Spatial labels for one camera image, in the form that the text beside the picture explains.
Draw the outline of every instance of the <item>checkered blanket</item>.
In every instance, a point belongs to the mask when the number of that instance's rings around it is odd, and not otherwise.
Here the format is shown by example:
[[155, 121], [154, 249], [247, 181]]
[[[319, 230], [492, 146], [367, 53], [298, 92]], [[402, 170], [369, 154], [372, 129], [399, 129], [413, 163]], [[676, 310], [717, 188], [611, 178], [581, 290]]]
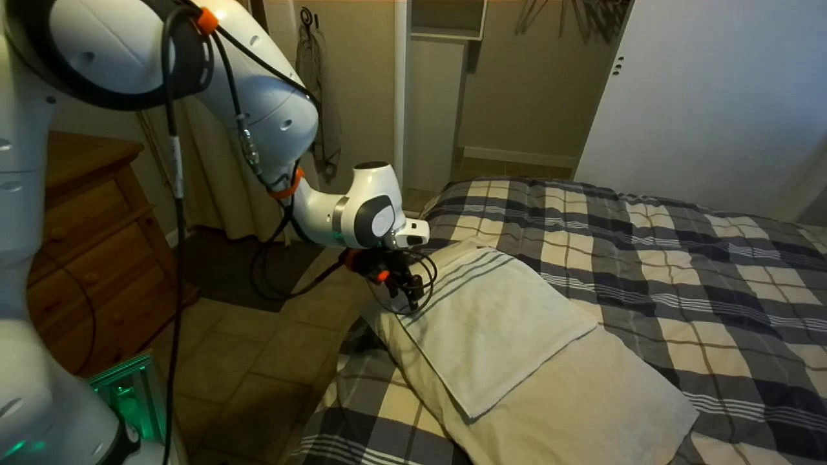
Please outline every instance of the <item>checkered blanket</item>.
[[[433, 249], [530, 263], [701, 411], [676, 464], [827, 460], [827, 259], [796, 225], [553, 181], [469, 181]], [[294, 460], [462, 464], [386, 352], [341, 361]]]

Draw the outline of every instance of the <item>plaid bedspread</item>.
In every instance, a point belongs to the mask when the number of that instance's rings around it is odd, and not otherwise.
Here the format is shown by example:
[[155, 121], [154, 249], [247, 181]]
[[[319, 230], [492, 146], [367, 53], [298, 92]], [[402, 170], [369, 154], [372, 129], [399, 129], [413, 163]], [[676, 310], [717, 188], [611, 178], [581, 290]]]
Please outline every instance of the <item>plaid bedspread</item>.
[[[530, 263], [678, 386], [701, 420], [676, 464], [827, 460], [827, 259], [793, 225], [553, 181], [469, 181], [433, 249]], [[341, 361], [294, 464], [469, 464], [386, 352]]]

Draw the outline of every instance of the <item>white door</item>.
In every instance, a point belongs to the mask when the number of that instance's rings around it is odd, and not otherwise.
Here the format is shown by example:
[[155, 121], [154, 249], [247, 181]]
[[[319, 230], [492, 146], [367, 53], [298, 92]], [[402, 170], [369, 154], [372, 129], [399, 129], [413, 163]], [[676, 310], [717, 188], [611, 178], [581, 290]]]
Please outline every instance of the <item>white door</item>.
[[577, 181], [789, 219], [827, 154], [824, 0], [636, 0], [612, 70]]

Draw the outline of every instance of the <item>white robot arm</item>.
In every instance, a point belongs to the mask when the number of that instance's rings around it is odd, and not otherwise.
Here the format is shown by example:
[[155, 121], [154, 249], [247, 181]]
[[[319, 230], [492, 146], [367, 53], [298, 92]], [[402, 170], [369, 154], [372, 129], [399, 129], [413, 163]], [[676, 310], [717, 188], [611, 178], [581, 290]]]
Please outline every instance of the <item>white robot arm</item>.
[[[319, 115], [267, 32], [236, 0], [201, 0], [249, 53], [209, 61], [207, 32], [187, 0], [0, 0], [0, 464], [159, 465], [83, 380], [41, 346], [27, 312], [27, 279], [41, 243], [48, 133], [57, 92], [107, 110], [150, 110], [201, 97], [240, 133], [247, 160], [269, 192], [293, 188], [293, 209], [315, 243], [408, 249], [429, 225], [408, 219], [391, 165], [362, 165], [350, 194], [294, 177]], [[164, 79], [164, 32], [172, 72]]]

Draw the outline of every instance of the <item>wooden dresser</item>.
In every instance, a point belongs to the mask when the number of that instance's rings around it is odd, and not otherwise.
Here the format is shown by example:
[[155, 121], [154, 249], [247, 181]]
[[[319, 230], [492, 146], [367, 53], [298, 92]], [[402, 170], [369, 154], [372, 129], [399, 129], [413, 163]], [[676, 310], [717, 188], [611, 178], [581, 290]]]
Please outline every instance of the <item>wooden dresser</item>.
[[75, 374], [134, 358], [173, 319], [173, 253], [129, 168], [141, 151], [50, 137], [48, 225], [28, 306], [54, 359]]

